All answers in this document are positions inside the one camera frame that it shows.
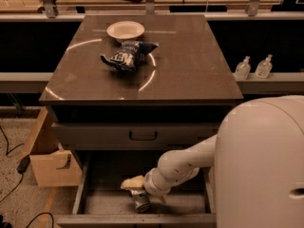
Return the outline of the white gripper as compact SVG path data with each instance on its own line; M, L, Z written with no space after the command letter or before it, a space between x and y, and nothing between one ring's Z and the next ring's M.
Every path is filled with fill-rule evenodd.
M162 203L166 203L167 194L171 187L167 180L161 175L158 168L153 168L145 176L136 176L124 180L121 184L123 190L144 189L152 196L158 197Z

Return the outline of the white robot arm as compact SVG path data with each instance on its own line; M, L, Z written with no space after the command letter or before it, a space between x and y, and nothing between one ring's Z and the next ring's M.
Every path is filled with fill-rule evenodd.
M304 97L240 104L215 136L162 154L121 187L164 200L202 167L215 171L217 228L304 228Z

